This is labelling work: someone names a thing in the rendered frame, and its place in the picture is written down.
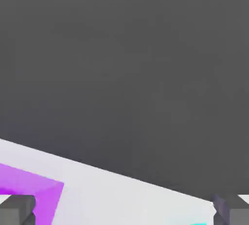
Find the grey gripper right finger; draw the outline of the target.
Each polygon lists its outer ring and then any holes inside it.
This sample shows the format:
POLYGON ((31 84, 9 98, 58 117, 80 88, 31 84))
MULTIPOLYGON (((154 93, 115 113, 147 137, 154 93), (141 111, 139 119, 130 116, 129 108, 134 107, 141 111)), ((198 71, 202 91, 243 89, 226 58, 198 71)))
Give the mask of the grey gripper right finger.
POLYGON ((249 204, 238 195, 215 195, 213 225, 249 225, 249 204))

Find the large purple box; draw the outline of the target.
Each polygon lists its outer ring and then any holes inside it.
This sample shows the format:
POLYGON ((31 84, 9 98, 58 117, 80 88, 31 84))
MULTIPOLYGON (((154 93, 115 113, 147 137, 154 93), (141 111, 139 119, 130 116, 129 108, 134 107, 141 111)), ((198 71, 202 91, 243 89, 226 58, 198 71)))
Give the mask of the large purple box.
POLYGON ((64 183, 0 164, 0 195, 33 195, 36 225, 52 225, 64 183))

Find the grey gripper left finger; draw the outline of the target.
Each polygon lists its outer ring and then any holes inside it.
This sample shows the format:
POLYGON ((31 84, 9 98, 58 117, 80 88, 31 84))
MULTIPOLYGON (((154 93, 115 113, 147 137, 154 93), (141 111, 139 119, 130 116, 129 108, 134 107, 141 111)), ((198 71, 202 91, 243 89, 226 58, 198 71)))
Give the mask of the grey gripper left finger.
POLYGON ((3 195, 0 198, 0 225, 36 225, 33 195, 3 195))

